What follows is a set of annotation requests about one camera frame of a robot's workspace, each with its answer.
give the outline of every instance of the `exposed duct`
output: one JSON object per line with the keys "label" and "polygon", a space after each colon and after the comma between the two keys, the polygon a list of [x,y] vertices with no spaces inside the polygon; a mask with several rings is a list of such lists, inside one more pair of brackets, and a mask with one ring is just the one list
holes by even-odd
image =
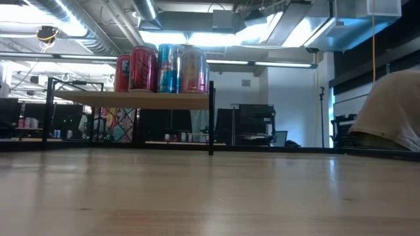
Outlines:
{"label": "exposed duct", "polygon": [[133,3],[141,20],[147,21],[159,29],[162,28],[162,25],[158,20],[159,11],[153,0],[133,0]]}
{"label": "exposed duct", "polygon": [[97,55],[115,56],[121,54],[114,42],[102,31],[76,0],[25,0],[45,14],[51,15],[63,24],[77,20],[87,30],[86,40],[78,40],[86,49]]}

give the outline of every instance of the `beige fabric object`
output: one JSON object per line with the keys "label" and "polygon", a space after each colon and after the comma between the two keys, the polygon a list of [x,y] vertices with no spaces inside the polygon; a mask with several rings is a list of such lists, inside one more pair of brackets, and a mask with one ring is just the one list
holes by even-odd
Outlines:
{"label": "beige fabric object", "polygon": [[398,71],[376,82],[349,132],[372,134],[420,151],[420,71]]}

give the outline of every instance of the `blue can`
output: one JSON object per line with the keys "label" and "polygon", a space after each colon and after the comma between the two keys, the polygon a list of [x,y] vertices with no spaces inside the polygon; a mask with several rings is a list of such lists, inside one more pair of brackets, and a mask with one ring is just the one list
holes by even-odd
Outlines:
{"label": "blue can", "polygon": [[180,84],[180,45],[159,46],[157,91],[178,93]]}

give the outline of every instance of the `energy drink can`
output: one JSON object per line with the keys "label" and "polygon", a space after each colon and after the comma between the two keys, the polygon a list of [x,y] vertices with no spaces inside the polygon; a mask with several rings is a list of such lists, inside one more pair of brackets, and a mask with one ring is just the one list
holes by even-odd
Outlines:
{"label": "energy drink can", "polygon": [[181,66],[180,92],[207,93],[205,53],[195,47],[185,49]]}
{"label": "energy drink can", "polygon": [[130,80],[130,55],[121,55],[115,70],[114,92],[128,92]]}
{"label": "energy drink can", "polygon": [[156,52],[137,46],[131,52],[129,91],[156,91]]}
{"label": "energy drink can", "polygon": [[178,93],[180,82],[180,45],[159,46],[157,91]]}

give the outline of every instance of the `wood grain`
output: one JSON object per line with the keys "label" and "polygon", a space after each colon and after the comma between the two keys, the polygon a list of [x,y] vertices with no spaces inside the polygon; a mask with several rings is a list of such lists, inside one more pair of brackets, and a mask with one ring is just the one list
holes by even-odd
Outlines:
{"label": "wood grain", "polygon": [[56,97],[100,108],[209,109],[208,94],[55,91]]}
{"label": "wood grain", "polygon": [[416,163],[282,153],[0,153],[1,235],[418,235]]}

